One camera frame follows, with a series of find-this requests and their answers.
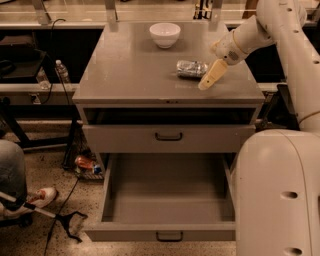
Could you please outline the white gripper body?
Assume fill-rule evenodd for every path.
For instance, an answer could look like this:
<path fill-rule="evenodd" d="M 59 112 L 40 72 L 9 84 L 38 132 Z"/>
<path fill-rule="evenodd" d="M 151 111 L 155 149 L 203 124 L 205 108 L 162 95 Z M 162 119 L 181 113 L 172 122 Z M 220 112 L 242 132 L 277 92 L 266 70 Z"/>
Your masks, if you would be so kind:
<path fill-rule="evenodd" d="M 234 30 L 231 30 L 218 41 L 215 54 L 228 65 L 236 65 L 248 56 L 248 54 L 237 45 Z"/>

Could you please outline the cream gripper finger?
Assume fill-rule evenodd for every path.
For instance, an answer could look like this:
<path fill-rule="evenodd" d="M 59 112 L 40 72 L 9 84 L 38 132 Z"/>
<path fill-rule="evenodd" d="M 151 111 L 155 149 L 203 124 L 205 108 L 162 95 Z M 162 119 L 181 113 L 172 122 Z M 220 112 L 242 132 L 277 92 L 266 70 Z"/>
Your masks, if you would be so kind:
<path fill-rule="evenodd" d="M 211 52 L 212 54 L 218 54 L 219 51 L 220 51 L 219 46 L 220 46 L 220 42 L 219 42 L 219 41 L 214 42 L 214 43 L 210 46 L 210 52 Z"/>
<path fill-rule="evenodd" d="M 207 70 L 198 84 L 200 90 L 207 90 L 214 85 L 227 71 L 228 64 L 222 60 L 217 59 Z"/>

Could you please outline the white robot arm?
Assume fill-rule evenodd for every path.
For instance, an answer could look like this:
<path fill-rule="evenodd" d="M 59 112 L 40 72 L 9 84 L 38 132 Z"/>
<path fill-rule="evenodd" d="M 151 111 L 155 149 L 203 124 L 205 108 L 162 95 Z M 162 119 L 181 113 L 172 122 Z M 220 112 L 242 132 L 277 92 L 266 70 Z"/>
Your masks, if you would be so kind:
<path fill-rule="evenodd" d="M 286 77 L 297 130 L 251 136 L 237 155 L 237 256 L 320 256 L 320 56 L 302 30 L 298 0 L 258 0 L 255 15 L 211 46 L 217 59 L 199 87 L 273 44 Z"/>

